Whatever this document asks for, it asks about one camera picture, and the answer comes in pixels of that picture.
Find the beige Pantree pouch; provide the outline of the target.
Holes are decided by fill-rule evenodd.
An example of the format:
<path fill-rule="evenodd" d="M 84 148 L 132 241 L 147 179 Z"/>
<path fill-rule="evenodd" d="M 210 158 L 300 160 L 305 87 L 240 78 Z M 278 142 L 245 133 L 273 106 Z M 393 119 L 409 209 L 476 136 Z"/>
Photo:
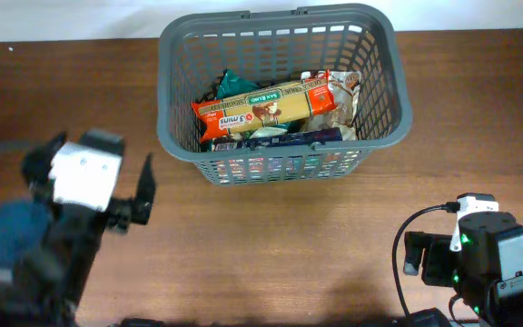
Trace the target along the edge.
<path fill-rule="evenodd" d="M 354 119 L 358 112 L 362 74 L 360 71 L 329 71 L 328 87 L 337 107 L 304 120 L 301 132 L 338 127 L 343 141 L 356 141 Z"/>

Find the blue Kleenex tissue pack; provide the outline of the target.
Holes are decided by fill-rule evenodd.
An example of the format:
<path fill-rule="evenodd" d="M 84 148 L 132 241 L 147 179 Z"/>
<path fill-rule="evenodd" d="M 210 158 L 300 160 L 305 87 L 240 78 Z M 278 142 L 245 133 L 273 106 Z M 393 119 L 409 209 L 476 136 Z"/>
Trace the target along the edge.
<path fill-rule="evenodd" d="M 224 152 L 230 150 L 258 148 L 273 148 L 295 145 L 325 144 L 326 142 L 341 141 L 342 134 L 339 127 L 296 134 L 281 134 L 250 138 L 246 140 L 214 140 L 209 145 L 210 152 Z"/>

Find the orange spaghetti packet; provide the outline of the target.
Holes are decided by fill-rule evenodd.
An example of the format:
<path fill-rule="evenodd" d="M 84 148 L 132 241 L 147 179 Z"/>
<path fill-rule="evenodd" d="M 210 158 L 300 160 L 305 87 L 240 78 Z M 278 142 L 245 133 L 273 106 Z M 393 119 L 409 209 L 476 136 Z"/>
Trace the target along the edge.
<path fill-rule="evenodd" d="M 325 78 L 278 84 L 222 100 L 192 104 L 194 113 L 206 125 L 201 137 L 203 142 L 325 114 L 336 107 Z"/>

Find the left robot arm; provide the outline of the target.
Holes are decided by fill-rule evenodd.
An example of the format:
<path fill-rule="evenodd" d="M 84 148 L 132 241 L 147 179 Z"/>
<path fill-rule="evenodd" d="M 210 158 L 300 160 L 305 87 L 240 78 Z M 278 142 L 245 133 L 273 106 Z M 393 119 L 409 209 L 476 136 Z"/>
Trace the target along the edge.
<path fill-rule="evenodd" d="M 0 326 L 74 326 L 104 233 L 149 222 L 156 193 L 146 155 L 136 193 L 117 198 L 122 136 L 64 132 L 21 163 L 26 201 L 0 205 Z"/>

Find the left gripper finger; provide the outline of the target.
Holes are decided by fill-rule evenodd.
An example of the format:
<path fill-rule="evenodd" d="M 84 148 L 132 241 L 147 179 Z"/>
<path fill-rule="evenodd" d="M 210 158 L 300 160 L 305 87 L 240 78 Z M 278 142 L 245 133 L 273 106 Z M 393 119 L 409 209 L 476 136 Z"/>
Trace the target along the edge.
<path fill-rule="evenodd" d="M 147 154 L 137 184 L 135 197 L 143 205 L 153 205 L 154 202 L 156 181 L 153 175 L 152 162 L 153 155 Z"/>
<path fill-rule="evenodd" d="M 48 175 L 52 159 L 65 144 L 66 138 L 67 132 L 62 131 L 47 143 L 36 146 L 22 161 L 22 175 Z"/>

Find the grey plastic slotted basket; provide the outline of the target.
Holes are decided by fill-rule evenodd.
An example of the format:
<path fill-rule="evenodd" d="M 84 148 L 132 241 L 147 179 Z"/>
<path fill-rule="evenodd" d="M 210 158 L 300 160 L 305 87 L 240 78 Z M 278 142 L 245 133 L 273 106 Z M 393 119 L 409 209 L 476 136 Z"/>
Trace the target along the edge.
<path fill-rule="evenodd" d="M 182 16 L 158 45 L 156 133 L 172 156 L 217 185 L 328 179 L 351 173 L 371 152 L 409 132 L 412 108 L 390 20 L 362 4 Z M 212 100 L 222 73 L 264 86 L 310 70 L 358 71 L 353 141 L 209 152 L 192 105 Z"/>

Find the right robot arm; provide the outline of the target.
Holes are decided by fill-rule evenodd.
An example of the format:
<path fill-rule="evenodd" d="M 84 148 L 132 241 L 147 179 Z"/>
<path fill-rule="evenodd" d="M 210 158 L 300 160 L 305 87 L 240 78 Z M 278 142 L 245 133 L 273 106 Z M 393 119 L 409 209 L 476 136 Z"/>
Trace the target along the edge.
<path fill-rule="evenodd" d="M 523 326 L 523 225 L 511 213 L 471 213 L 458 222 L 460 246 L 445 234 L 408 232 L 403 272 L 451 288 L 489 326 Z"/>

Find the dark green snack bag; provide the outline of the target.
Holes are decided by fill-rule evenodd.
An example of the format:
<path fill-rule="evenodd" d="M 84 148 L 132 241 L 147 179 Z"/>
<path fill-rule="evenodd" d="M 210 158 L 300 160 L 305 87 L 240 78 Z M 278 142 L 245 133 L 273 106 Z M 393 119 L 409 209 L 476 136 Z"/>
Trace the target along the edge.
<path fill-rule="evenodd" d="M 239 77 L 233 70 L 225 69 L 223 78 L 220 81 L 216 100 L 221 100 L 227 97 L 253 92 L 261 89 L 261 87 L 247 79 Z M 270 137 L 282 134 L 293 134 L 300 131 L 300 124 L 297 122 L 289 122 L 284 124 L 276 124 L 274 126 L 263 127 L 257 130 L 250 130 L 238 134 L 229 134 L 220 138 L 214 138 L 202 143 L 202 149 L 207 152 L 213 152 L 217 144 L 239 142 L 261 137 Z"/>

